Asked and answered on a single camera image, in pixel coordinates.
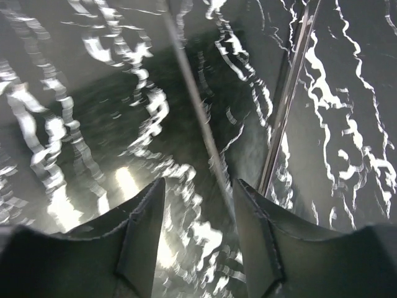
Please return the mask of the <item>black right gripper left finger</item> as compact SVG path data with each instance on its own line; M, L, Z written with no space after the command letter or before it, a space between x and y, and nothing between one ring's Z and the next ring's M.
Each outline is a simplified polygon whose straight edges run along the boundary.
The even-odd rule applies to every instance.
M66 233L1 225L1 296L150 297L165 186L157 179Z

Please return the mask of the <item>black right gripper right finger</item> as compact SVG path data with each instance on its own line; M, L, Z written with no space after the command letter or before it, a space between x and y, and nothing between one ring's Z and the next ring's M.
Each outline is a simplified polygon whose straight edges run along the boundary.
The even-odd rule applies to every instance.
M395 297L396 227L339 233L233 184L249 297Z

